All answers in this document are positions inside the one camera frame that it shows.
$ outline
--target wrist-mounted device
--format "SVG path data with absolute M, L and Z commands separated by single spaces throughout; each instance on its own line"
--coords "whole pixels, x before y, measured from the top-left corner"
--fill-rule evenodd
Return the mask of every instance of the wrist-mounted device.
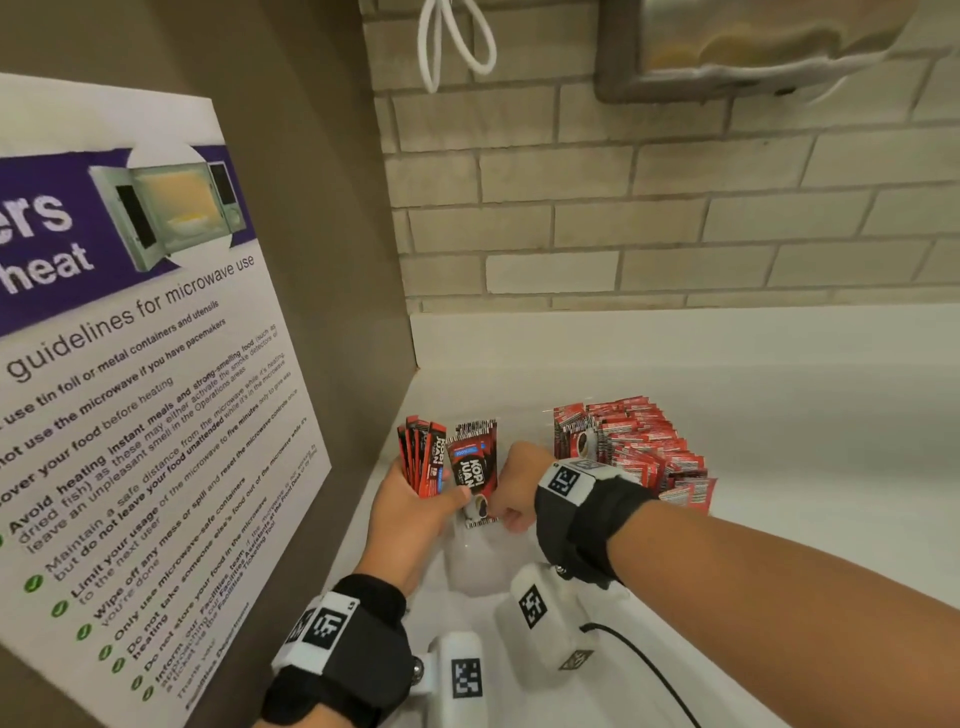
M 618 580 L 607 541 L 637 508 L 656 499 L 612 465 L 584 458 L 556 462 L 540 479 L 534 501 L 540 548 L 564 577 L 606 589 Z
M 325 705 L 357 728 L 379 725 L 410 693 L 405 609 L 399 589 L 365 574 L 315 598 L 272 662 L 261 717 L 292 725 Z

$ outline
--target person's left hand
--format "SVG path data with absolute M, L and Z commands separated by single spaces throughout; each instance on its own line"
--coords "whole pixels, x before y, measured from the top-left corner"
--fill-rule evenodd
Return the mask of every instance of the person's left hand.
M 469 500 L 469 488 L 452 484 L 436 496 L 419 497 L 398 458 L 373 500 L 367 547 L 355 572 L 383 579 L 410 596 L 420 583 L 430 547 Z

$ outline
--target paper towel dispenser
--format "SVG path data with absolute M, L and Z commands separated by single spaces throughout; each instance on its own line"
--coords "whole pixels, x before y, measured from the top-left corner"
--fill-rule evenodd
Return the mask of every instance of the paper towel dispenser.
M 920 0 L 601 0 L 611 104 L 774 93 L 880 61 Z

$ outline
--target hand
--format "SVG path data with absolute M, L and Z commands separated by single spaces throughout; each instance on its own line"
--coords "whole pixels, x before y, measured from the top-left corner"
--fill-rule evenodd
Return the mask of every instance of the hand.
M 430 547 L 469 500 L 470 489 L 463 486 L 419 497 L 403 476 L 398 458 L 373 499 L 367 547 L 355 572 L 383 579 L 410 596 L 420 583 Z
M 527 530 L 537 519 L 537 484 L 554 460 L 553 454 L 533 443 L 513 443 L 490 497 L 490 515 L 501 519 L 509 531 Z

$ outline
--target white camera device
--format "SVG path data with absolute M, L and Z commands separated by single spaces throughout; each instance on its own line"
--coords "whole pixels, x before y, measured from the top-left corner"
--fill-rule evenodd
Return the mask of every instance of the white camera device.
M 417 655 L 410 695 L 426 698 L 427 728 L 489 728 L 483 643 L 475 632 L 449 632 Z
M 554 567 L 527 564 L 511 582 L 510 594 L 546 669 L 580 669 L 596 651 L 596 635 L 580 631 L 590 621 L 587 610 L 572 582 L 562 579 Z

